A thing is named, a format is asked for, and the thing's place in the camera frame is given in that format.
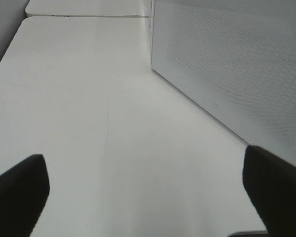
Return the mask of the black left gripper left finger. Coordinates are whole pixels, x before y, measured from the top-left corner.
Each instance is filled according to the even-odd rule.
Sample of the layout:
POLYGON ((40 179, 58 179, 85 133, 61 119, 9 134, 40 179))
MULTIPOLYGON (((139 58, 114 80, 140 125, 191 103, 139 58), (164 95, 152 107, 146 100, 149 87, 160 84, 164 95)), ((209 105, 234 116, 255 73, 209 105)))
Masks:
POLYGON ((29 237, 50 192, 43 155, 31 155, 0 175, 0 237, 29 237))

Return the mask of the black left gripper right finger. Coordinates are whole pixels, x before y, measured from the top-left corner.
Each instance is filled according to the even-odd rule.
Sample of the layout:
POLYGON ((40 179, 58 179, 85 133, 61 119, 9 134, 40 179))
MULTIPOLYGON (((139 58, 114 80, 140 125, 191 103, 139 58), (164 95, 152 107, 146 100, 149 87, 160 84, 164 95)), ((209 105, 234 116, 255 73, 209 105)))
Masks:
POLYGON ((296 237, 296 167, 260 146, 248 146, 242 183, 269 235, 296 237))

